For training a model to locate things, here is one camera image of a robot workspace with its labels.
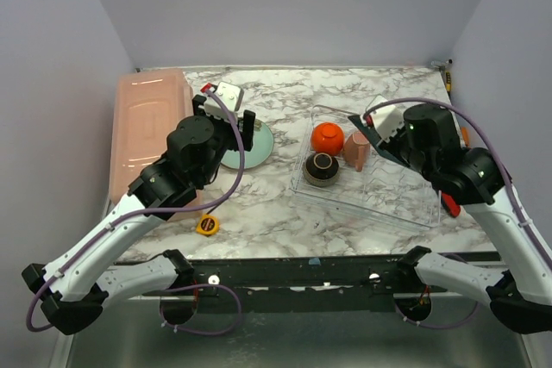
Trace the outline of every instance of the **gray wall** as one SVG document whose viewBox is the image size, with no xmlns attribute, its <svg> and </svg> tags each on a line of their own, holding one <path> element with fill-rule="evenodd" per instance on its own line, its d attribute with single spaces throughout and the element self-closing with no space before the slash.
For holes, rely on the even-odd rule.
<svg viewBox="0 0 552 368">
<path fill-rule="evenodd" d="M 480 0 L 101 0 L 138 66 L 447 58 Z"/>
<path fill-rule="evenodd" d="M 132 65 L 99 0 L 0 0 L 0 10 L 0 366 L 40 368 L 56 333 L 27 332 L 19 275 L 97 222 L 116 81 Z"/>
<path fill-rule="evenodd" d="M 453 95 L 488 132 L 552 244 L 552 0 L 481 0 L 454 50 Z M 552 350 L 552 335 L 541 335 Z"/>
</svg>

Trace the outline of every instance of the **cable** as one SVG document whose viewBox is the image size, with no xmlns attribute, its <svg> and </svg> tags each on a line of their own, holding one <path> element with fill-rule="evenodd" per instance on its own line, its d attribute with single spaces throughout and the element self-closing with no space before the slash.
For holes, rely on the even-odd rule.
<svg viewBox="0 0 552 368">
<path fill-rule="evenodd" d="M 51 328 L 52 324 L 47 324 L 42 327 L 35 327 L 33 325 L 33 313 L 36 308 L 36 304 L 40 301 L 41 296 L 46 292 L 46 290 L 53 284 L 53 282 L 56 281 L 56 279 L 63 277 L 63 274 L 73 263 L 77 261 L 77 259 L 82 256 L 88 249 L 90 249 L 98 240 L 103 238 L 107 233 L 109 232 L 108 228 L 102 229 L 100 232 L 98 232 L 94 237 L 92 237 L 90 240 L 88 240 L 69 260 L 66 261 L 66 263 L 61 266 L 56 275 L 53 275 L 51 278 L 49 278 L 38 291 L 33 296 L 33 299 L 31 300 L 30 305 L 28 306 L 27 310 L 27 317 L 25 318 L 25 323 L 27 325 L 27 329 L 31 332 L 43 332 L 47 329 Z"/>
<path fill-rule="evenodd" d="M 428 284 L 425 285 L 425 289 L 422 292 L 422 295 L 417 299 L 418 304 L 423 305 L 423 297 L 428 296 L 428 300 L 430 299 L 430 286 Z"/>
<path fill-rule="evenodd" d="M 388 105 L 394 105 L 396 103 L 431 103 L 433 105 L 438 105 L 462 117 L 475 130 L 475 132 L 479 135 L 483 143 L 486 145 L 487 149 L 489 150 L 489 153 L 492 156 L 492 159 L 494 160 L 495 164 L 499 168 L 500 176 L 502 176 L 502 179 L 504 181 L 506 194 L 510 199 L 510 203 L 512 207 L 514 208 L 514 212 L 516 213 L 516 216 L 517 216 L 517 219 L 519 220 L 521 228 L 525 231 L 525 234 L 527 235 L 527 237 L 529 238 L 529 240 L 531 241 L 535 249 L 538 251 L 539 255 L 541 256 L 541 259 L 544 261 L 546 266 L 552 271 L 552 258 L 547 253 L 546 248 L 543 246 L 541 241 L 536 237 L 535 231 L 533 230 L 530 224 L 530 220 L 525 218 L 524 212 L 522 211 L 522 207 L 519 205 L 518 200 L 516 199 L 516 195 L 514 194 L 514 189 L 510 180 L 510 176 L 508 175 L 508 172 L 506 171 L 504 164 L 502 164 L 502 161 L 500 160 L 498 152 L 492 146 L 491 141 L 483 132 L 483 130 L 477 125 L 477 123 L 464 111 L 462 111 L 461 109 L 457 109 L 455 106 L 449 103 L 442 103 L 440 101 L 437 101 L 436 99 L 423 98 L 423 97 L 397 98 L 397 99 L 391 99 L 384 103 L 378 103 L 377 105 L 374 105 L 372 108 L 367 109 L 367 111 L 364 113 L 362 118 L 366 119 L 371 112 L 374 112 L 375 110 L 386 107 Z"/>
<path fill-rule="evenodd" d="M 458 261 L 460 261 L 462 263 L 467 263 L 466 260 L 464 260 L 462 257 L 458 256 L 456 253 L 441 253 L 441 255 L 445 256 L 445 257 L 450 257 L 450 258 L 457 259 Z M 463 327 L 464 325 L 466 325 L 467 323 L 471 322 L 474 319 L 474 317 L 479 312 L 480 308 L 481 308 L 481 304 L 479 302 L 476 302 L 475 305 L 474 305 L 474 308 L 461 321 L 454 322 L 454 323 L 449 323 L 448 325 L 433 325 L 433 324 L 430 324 L 430 323 L 423 323 L 423 322 L 420 322 L 420 321 L 413 321 L 412 319 L 408 318 L 408 316 L 403 314 L 403 311 L 400 310 L 400 308 L 395 303 L 395 311 L 403 318 L 403 321 L 405 321 L 406 323 L 410 323 L 411 325 L 414 325 L 416 327 L 423 327 L 425 329 L 439 329 L 439 330 L 456 329 L 458 327 Z"/>
<path fill-rule="evenodd" d="M 215 171 L 215 174 L 213 175 L 213 178 L 211 180 L 209 180 L 209 183 L 207 184 L 213 184 L 215 183 L 215 180 L 216 178 L 218 177 L 218 171 L 220 170 L 221 166 L 219 165 L 217 168 L 216 168 L 216 171 Z"/>
<path fill-rule="evenodd" d="M 42 327 L 35 327 L 33 325 L 33 313 L 35 311 L 37 303 L 41 299 L 41 296 L 44 294 L 44 292 L 46 292 L 50 288 L 50 286 L 52 286 L 52 284 L 56 281 L 56 279 L 61 278 L 63 276 L 63 273 L 67 269 L 69 269 L 69 267 L 71 267 L 73 263 L 75 263 L 85 252 L 88 251 L 88 249 L 94 246 L 96 242 L 100 240 L 102 237 L 104 237 L 109 231 L 116 228 L 116 226 L 118 226 L 119 224 L 123 223 L 124 221 L 136 215 L 154 215 L 158 213 L 188 213 L 191 211 L 198 211 L 198 210 L 209 209 L 213 207 L 215 208 L 221 205 L 222 203 L 224 203 L 226 200 L 228 200 L 232 195 L 232 193 L 234 193 L 235 189 L 237 189 L 238 185 L 240 184 L 240 181 L 242 180 L 243 172 L 245 170 L 245 148 L 243 146 L 240 130 L 238 128 L 234 115 L 230 113 L 228 108 L 226 108 L 226 105 L 224 105 L 223 101 L 221 101 L 221 99 L 217 97 L 215 94 L 213 94 L 210 90 L 206 90 L 204 93 L 207 94 L 209 97 L 213 98 L 216 104 L 223 110 L 224 114 L 227 116 L 229 120 L 230 126 L 232 127 L 232 131 L 234 132 L 235 140 L 238 146 L 238 152 L 240 153 L 240 164 L 232 186 L 229 188 L 229 190 L 226 193 L 224 193 L 222 196 L 217 198 L 217 200 L 214 200 L 212 202 L 209 202 L 200 206 L 158 207 L 153 209 L 139 209 L 139 210 L 131 211 L 125 215 L 122 215 L 116 218 L 114 221 L 110 223 L 109 226 L 100 230 L 94 237 L 92 237 L 88 242 L 86 242 L 70 259 L 66 261 L 64 265 L 62 265 L 58 269 L 56 274 L 53 275 L 51 278 L 49 278 L 34 294 L 33 299 L 31 300 L 31 303 L 28 307 L 27 317 L 25 320 L 27 329 L 29 331 L 43 332 L 53 327 L 52 324 L 44 325 Z"/>
<path fill-rule="evenodd" d="M 216 169 L 216 172 L 215 172 L 215 176 L 213 177 L 213 179 L 210 181 L 209 184 L 212 184 L 216 178 L 218 177 L 218 171 L 220 170 L 220 166 L 218 166 L 218 168 Z M 216 208 L 220 206 L 220 204 L 217 204 L 215 207 L 211 208 L 208 212 L 207 212 L 207 215 L 210 215 L 213 211 L 216 210 Z"/>
<path fill-rule="evenodd" d="M 176 333 L 177 330 L 179 330 L 179 331 L 182 331 L 182 332 L 187 332 L 188 334 L 203 335 L 203 336 L 221 336 L 221 335 L 227 334 L 227 333 L 233 331 L 234 329 L 236 329 L 236 327 L 242 321 L 242 303 L 240 302 L 240 298 L 238 297 L 238 295 L 236 295 L 236 293 L 232 289 L 230 289 L 228 286 L 224 286 L 223 284 L 193 284 L 191 286 L 185 286 L 183 288 L 173 288 L 173 289 L 167 289 L 167 290 L 164 290 L 164 291 L 172 293 L 172 292 L 184 292 L 184 291 L 187 291 L 187 290 L 204 289 L 204 288 L 222 289 L 222 290 L 225 290 L 226 292 L 228 292 L 234 298 L 235 305 L 237 307 L 237 316 L 236 316 L 235 320 L 232 322 L 232 324 L 230 326 L 226 327 L 225 329 L 221 329 L 219 331 L 202 331 L 202 330 L 193 329 L 193 328 L 190 328 L 190 327 L 183 327 L 183 326 L 180 326 L 180 325 L 173 325 L 173 324 L 166 321 L 165 316 L 163 315 L 163 309 L 160 307 L 159 315 L 160 315 L 161 319 L 163 320 L 163 323 L 161 324 L 161 327 L 165 327 L 165 326 L 171 327 L 174 330 L 175 333 Z"/>
</svg>

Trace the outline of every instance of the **marble surface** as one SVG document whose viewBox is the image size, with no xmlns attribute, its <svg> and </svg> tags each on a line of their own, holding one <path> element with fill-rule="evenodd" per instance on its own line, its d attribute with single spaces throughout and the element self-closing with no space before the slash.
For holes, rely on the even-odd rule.
<svg viewBox="0 0 552 368">
<path fill-rule="evenodd" d="M 185 71 L 197 91 L 207 82 L 238 84 L 242 107 L 274 134 L 267 162 L 247 171 L 237 192 L 216 211 L 218 234 L 195 232 L 196 220 L 167 223 L 132 246 L 122 260 L 145 260 L 166 249 L 191 259 L 271 258 L 405 253 L 416 245 L 439 252 L 494 250 L 471 217 L 442 215 L 435 228 L 404 230 L 305 203 L 289 189 L 309 114 L 315 104 L 361 112 L 369 96 L 432 97 L 448 101 L 441 75 L 425 68 L 238 69 Z M 221 167 L 204 199 L 221 196 L 235 173 Z"/>
</svg>

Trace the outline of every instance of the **red tab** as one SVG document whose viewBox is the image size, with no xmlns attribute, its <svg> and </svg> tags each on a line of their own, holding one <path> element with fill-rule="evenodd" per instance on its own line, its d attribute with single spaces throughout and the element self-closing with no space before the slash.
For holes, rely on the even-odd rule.
<svg viewBox="0 0 552 368">
<path fill-rule="evenodd" d="M 205 93 L 207 90 L 210 90 L 213 87 L 212 84 L 205 84 L 205 86 L 201 89 L 203 93 Z"/>
<path fill-rule="evenodd" d="M 441 194 L 442 206 L 447 210 L 452 217 L 458 217 L 460 215 L 460 206 L 456 204 L 454 198 L 448 194 Z"/>
</svg>

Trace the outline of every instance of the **black metal frame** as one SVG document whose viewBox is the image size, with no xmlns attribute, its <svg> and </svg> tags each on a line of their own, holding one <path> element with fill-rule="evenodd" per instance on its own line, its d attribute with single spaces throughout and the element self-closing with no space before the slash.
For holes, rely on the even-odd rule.
<svg viewBox="0 0 552 368">
<path fill-rule="evenodd" d="M 496 252 L 458 253 L 467 262 L 499 263 Z M 371 255 L 285 259 L 190 260 L 195 281 L 207 284 L 212 275 L 230 287 L 241 300 L 244 312 L 338 312 L 370 310 L 393 312 L 396 294 L 419 293 L 424 286 L 404 278 L 397 267 L 404 255 Z M 134 265 L 141 262 L 124 262 Z M 443 292 L 435 287 L 434 292 Z M 151 296 L 167 296 L 152 292 Z M 189 296 L 186 292 L 180 296 Z M 214 287 L 199 292 L 201 313 L 235 312 L 232 297 Z M 162 301 L 185 313 L 190 301 Z"/>
</svg>

